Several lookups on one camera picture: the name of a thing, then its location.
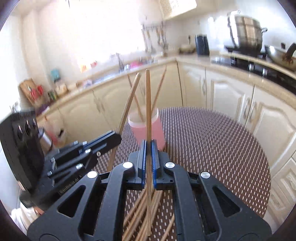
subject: black container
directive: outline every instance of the black container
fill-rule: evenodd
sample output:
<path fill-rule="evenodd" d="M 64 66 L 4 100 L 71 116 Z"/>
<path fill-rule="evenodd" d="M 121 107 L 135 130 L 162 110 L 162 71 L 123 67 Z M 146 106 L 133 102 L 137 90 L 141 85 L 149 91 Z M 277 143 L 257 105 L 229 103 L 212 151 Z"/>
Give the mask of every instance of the black container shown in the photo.
<path fill-rule="evenodd" d="M 196 35 L 195 44 L 197 55 L 210 55 L 209 43 L 206 35 Z"/>

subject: stove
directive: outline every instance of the stove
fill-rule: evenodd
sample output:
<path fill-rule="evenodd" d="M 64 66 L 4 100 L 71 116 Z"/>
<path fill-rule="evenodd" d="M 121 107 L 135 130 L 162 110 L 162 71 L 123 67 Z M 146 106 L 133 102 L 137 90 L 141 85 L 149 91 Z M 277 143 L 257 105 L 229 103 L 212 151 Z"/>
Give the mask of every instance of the stove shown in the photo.
<path fill-rule="evenodd" d="M 243 55 L 259 58 L 261 60 L 265 60 L 268 62 L 272 62 L 271 59 L 269 59 L 266 56 L 266 53 L 262 52 L 254 52 L 250 51 L 248 49 L 235 49 L 230 47 L 225 47 L 229 52 L 231 53 L 240 53 Z M 273 68 L 264 66 L 259 63 L 255 63 L 248 60 L 239 59 L 236 57 L 217 57 L 211 60 L 212 63 L 224 65 L 224 66 L 231 66 L 235 67 L 244 71 L 251 72 L 253 74 L 256 74 L 258 76 L 262 76 L 282 87 L 289 90 L 293 94 L 296 95 L 296 79 L 277 71 Z"/>

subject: brown patterned tablecloth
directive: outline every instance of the brown patterned tablecloth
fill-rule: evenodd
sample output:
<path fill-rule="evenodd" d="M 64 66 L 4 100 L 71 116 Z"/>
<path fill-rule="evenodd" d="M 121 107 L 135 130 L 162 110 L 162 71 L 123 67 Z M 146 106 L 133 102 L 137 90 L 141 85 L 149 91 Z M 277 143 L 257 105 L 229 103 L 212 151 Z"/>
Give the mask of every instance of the brown patterned tablecloth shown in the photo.
<path fill-rule="evenodd" d="M 208 171 L 264 217 L 271 185 L 269 167 L 261 146 L 248 130 L 229 117 L 207 109 L 173 107 L 161 110 L 160 116 L 167 141 L 164 151 L 172 162 L 189 172 Z M 131 128 L 126 124 L 115 164 L 127 161 L 129 154 L 138 149 Z M 95 170 L 105 172 L 108 158 L 109 155 L 104 155 Z M 128 191 L 125 215 L 139 194 L 139 191 Z M 172 215 L 171 192 L 165 191 L 149 240 L 161 240 Z M 176 240 L 175 224 L 167 237 L 167 241 L 170 240 Z"/>

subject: pink cup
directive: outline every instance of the pink cup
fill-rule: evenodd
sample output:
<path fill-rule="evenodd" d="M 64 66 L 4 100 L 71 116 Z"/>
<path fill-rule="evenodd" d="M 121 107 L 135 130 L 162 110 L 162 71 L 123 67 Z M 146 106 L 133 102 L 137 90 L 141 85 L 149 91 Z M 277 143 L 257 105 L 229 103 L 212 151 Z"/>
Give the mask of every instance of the pink cup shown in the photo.
<path fill-rule="evenodd" d="M 146 120 L 146 108 L 141 108 L 141 112 Z M 135 138 L 140 145 L 142 140 L 147 138 L 146 123 L 142 122 L 138 112 L 134 111 L 128 116 L 128 123 L 135 135 Z M 156 139 L 157 149 L 163 150 L 165 146 L 165 134 L 163 132 L 163 126 L 161 124 L 160 115 L 158 109 L 155 109 L 152 113 L 152 140 Z"/>

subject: table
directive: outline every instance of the table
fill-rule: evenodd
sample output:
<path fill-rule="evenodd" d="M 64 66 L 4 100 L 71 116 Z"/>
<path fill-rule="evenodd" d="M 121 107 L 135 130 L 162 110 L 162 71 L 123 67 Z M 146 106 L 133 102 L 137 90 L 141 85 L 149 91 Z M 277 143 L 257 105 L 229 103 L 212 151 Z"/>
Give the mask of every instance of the table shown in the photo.
<path fill-rule="evenodd" d="M 182 165 L 189 172 L 208 171 L 264 217 L 271 186 L 269 167 L 261 146 L 248 130 L 226 115 L 208 109 L 172 107 L 161 110 L 160 117 L 167 141 L 164 151 L 172 162 Z M 127 161 L 129 154 L 138 149 L 131 128 L 126 124 L 115 165 Z M 106 171 L 108 156 L 104 155 L 95 168 L 99 173 Z M 128 191 L 125 215 L 139 193 Z M 172 195 L 170 191 L 165 191 L 149 240 L 161 240 L 172 214 Z M 175 226 L 167 239 L 176 239 Z"/>

